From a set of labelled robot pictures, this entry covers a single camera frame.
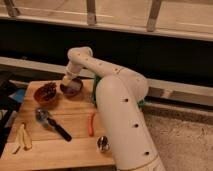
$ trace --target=screw hole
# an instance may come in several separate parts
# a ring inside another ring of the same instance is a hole
[[[134,124],[134,128],[138,128],[139,127],[139,125],[138,124]]]
[[[145,154],[146,156],[148,156],[148,155],[149,155],[149,152],[147,151],[147,152],[145,152],[144,154]]]
[[[127,99],[127,98],[126,98],[126,99],[124,99],[124,102],[128,102],[128,101],[129,101],[129,99]]]

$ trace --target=black handle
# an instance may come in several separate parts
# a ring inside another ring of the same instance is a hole
[[[65,140],[71,141],[72,137],[60,125],[58,125],[54,119],[47,118],[47,120]]]

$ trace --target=bowl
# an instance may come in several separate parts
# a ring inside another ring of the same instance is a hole
[[[80,78],[74,78],[69,85],[60,84],[60,89],[66,97],[76,96],[81,92],[83,82]]]
[[[41,106],[46,106],[53,103],[57,97],[56,84],[54,82],[44,84],[35,91],[33,97]]]

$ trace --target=metal tool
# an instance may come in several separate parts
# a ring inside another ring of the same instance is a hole
[[[102,136],[97,141],[100,152],[104,153],[109,150],[109,142],[106,136]]]
[[[51,117],[50,113],[44,108],[36,109],[36,120],[42,124],[50,124],[66,140],[71,141],[72,137]]]

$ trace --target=cutting board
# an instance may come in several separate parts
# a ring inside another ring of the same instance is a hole
[[[52,168],[74,168],[114,165],[111,152],[100,153],[97,139],[105,135],[97,109],[91,102],[93,80],[83,80],[80,94],[66,98],[57,84],[57,99],[46,108],[54,119],[72,135],[72,141],[65,141],[54,130],[45,129],[35,119],[35,109],[39,104],[33,94],[37,88],[49,81],[31,82],[24,101],[12,126],[10,135],[0,159],[0,170],[39,170]],[[88,118],[95,113],[94,136],[88,135]],[[12,154],[17,130],[26,123],[33,147]]]

